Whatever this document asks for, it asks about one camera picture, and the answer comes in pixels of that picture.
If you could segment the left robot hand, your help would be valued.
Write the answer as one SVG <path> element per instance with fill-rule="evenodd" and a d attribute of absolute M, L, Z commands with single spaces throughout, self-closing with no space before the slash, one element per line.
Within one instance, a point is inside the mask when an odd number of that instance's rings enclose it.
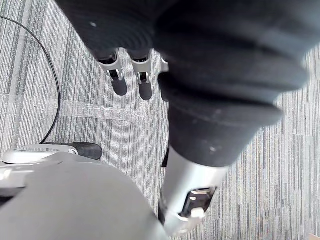
<path fill-rule="evenodd" d="M 168 64 L 158 76 L 169 140 L 158 217 L 169 236 L 200 223 L 229 167 L 282 111 L 274 100 L 308 80 L 320 41 L 317 0 L 59 0 L 106 69 L 117 48 Z"/>

